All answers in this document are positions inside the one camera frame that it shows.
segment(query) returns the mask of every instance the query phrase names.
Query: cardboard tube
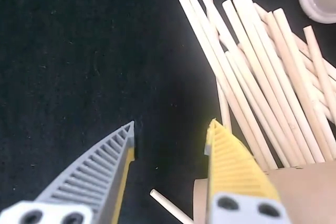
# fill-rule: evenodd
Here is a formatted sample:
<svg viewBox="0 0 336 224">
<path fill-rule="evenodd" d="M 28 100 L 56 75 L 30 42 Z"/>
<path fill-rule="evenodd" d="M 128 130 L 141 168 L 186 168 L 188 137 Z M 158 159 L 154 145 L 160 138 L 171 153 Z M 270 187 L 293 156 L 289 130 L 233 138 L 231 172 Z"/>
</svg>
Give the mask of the cardboard tube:
<svg viewBox="0 0 336 224">
<path fill-rule="evenodd" d="M 271 170 L 268 177 L 277 188 L 292 224 L 336 223 L 336 161 Z M 194 183 L 194 222 L 205 224 L 207 179 Z"/>
</svg>

